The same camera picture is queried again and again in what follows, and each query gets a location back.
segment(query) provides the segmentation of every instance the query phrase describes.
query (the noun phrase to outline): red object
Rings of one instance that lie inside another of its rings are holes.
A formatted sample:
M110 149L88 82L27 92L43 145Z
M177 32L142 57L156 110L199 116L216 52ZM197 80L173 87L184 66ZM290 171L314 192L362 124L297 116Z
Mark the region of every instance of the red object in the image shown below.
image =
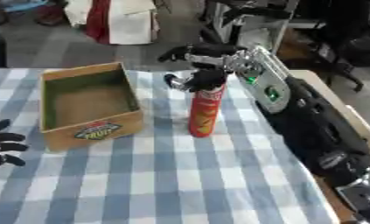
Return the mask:
M194 137L208 137L212 134L224 89L225 85L194 94L189 121L189 131Z
M87 17L86 34L101 44L109 44L110 4L111 0L94 0Z

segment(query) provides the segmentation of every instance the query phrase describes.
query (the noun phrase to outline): cardboard box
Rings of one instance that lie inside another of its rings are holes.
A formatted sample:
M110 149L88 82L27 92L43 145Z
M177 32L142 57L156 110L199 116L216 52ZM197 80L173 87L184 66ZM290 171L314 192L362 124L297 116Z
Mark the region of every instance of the cardboard box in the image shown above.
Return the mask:
M63 151L143 128L143 112L120 63L44 73L40 130Z

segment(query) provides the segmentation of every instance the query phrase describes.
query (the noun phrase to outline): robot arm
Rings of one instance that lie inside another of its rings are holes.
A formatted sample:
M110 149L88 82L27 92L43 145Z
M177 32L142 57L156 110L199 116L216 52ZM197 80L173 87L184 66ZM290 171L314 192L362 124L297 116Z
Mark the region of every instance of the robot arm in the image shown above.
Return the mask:
M235 74L296 157L325 179L358 221L370 223L370 149L352 125L316 89L292 77L262 46L215 45L211 54L205 47L174 49L175 59L190 61L199 70L183 80L166 77L167 83L183 91L194 85L202 89L221 75ZM165 55L161 60L167 59L171 58Z

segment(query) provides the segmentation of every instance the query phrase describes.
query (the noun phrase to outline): table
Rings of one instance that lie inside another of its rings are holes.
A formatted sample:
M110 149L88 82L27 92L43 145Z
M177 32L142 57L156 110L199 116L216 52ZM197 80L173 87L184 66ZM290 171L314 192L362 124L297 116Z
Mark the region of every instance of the table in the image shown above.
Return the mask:
M234 77L214 134L193 138L192 96L164 73L129 71L145 129L55 154L38 130L42 72L0 70L0 120L31 146L17 154L25 167L0 168L0 223L339 223Z

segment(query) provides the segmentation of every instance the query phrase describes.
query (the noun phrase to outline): robotic glove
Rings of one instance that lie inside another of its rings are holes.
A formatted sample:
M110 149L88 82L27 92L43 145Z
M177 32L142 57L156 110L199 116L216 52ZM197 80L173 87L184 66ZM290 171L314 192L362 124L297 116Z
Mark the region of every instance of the robotic glove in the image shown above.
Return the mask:
M180 80L173 74L166 74L164 77L165 82L170 88L177 88L190 93L198 92L200 90L214 90L219 88L227 81L227 74L223 69L213 70L199 70L192 74L192 77Z
M246 50L246 48L235 45L211 45L207 43L183 45L174 47L164 53L158 58L158 61L187 60L195 68L214 69L222 66L224 56L234 55L240 50Z
M10 120L2 120L0 122L0 130L6 129L10 125ZM3 154L1 152L5 151L26 151L28 146L20 143L7 143L11 142L21 142L25 140L25 136L14 134L14 133L0 133L0 165L5 163L23 166L25 161L19 157L14 157L12 155Z
M165 75L168 86L182 91L197 92L213 90L221 87L227 81L227 71L224 70L224 57L234 55L244 47L233 45L210 45L206 43L175 47L158 58L160 62L166 60L187 60L198 68L187 79L179 79L173 74Z

